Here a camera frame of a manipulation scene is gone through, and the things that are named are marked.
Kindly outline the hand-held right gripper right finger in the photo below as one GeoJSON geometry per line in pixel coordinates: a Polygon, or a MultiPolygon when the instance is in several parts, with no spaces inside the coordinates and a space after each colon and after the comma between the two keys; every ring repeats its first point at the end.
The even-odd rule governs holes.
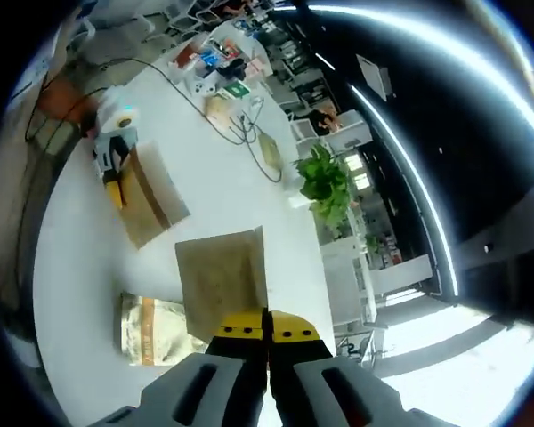
{"type": "Polygon", "coordinates": [[[271,394],[285,426],[448,426],[352,359],[335,356],[307,320],[270,312],[271,394]]]}

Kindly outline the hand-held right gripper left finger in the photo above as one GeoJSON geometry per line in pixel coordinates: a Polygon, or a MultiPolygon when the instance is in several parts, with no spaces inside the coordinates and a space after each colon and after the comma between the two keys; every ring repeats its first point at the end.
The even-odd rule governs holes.
{"type": "Polygon", "coordinates": [[[256,426],[267,386],[265,308],[226,316],[192,353],[95,426],[256,426]]]}

